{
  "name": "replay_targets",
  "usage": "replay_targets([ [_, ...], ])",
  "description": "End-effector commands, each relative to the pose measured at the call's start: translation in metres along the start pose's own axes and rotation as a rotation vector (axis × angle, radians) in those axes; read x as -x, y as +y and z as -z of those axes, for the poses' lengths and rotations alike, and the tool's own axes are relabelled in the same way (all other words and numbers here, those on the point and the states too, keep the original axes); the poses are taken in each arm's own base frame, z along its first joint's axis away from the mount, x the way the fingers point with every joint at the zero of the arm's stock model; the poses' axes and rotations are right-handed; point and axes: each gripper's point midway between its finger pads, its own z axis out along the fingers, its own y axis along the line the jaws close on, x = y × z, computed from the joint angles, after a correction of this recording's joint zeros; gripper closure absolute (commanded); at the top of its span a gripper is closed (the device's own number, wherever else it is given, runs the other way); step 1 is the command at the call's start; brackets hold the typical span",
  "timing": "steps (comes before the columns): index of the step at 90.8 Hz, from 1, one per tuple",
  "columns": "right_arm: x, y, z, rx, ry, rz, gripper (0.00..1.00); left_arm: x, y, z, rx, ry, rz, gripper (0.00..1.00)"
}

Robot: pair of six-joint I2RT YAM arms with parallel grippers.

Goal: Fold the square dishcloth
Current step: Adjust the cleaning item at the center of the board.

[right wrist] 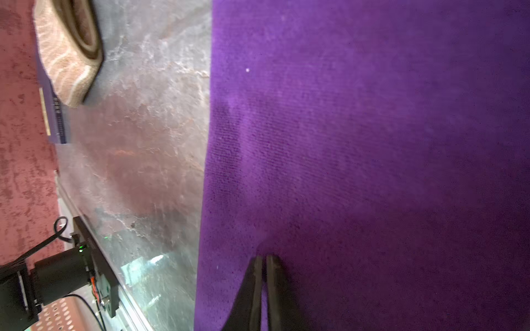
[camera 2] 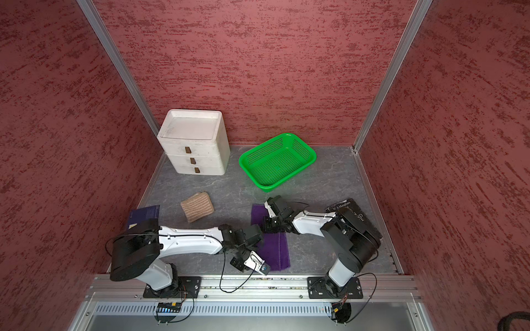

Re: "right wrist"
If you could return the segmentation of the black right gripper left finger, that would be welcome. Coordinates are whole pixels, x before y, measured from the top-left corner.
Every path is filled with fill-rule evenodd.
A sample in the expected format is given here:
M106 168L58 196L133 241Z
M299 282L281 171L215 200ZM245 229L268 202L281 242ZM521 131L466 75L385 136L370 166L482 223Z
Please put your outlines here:
M260 331L262 310L263 261L261 256L248 264L233 307L222 331Z

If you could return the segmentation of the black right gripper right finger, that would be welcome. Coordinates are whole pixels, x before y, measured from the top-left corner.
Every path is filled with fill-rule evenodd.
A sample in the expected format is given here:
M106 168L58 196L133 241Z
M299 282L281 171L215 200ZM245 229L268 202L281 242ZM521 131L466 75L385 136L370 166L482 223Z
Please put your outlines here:
M282 262L277 256L266 257L266 284L269 330L308 330Z

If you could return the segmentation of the purple dishcloth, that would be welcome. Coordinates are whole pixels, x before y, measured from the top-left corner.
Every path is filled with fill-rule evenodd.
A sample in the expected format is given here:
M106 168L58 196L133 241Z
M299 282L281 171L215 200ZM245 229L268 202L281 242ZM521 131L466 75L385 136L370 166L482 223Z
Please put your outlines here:
M529 328L529 2L215 1L195 329Z

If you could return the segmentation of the beige striped dishcloth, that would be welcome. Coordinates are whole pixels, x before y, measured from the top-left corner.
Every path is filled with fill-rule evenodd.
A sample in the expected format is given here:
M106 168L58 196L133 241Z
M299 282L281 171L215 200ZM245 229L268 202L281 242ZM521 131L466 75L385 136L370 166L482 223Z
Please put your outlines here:
M92 2L39 0L33 8L37 48L52 89L64 105L82 105L103 62Z

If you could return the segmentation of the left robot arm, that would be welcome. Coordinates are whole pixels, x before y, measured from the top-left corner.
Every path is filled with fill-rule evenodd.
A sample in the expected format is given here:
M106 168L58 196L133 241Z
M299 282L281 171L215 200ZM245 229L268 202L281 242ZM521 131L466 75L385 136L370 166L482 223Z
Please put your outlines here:
M41 307L90 283L94 263L87 245L38 261L1 266L1 329L25 330L39 321Z

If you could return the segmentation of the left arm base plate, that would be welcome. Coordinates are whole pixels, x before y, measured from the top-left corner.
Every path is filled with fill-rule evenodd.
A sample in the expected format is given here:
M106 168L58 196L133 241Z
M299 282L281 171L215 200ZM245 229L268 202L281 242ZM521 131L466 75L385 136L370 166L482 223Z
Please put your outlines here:
M74 217L73 223L74 233L80 236L81 242L87 244L91 251L93 270L95 272L95 288L99 303L109 317L114 318L120 307L120 284L118 278L84 220L81 217Z

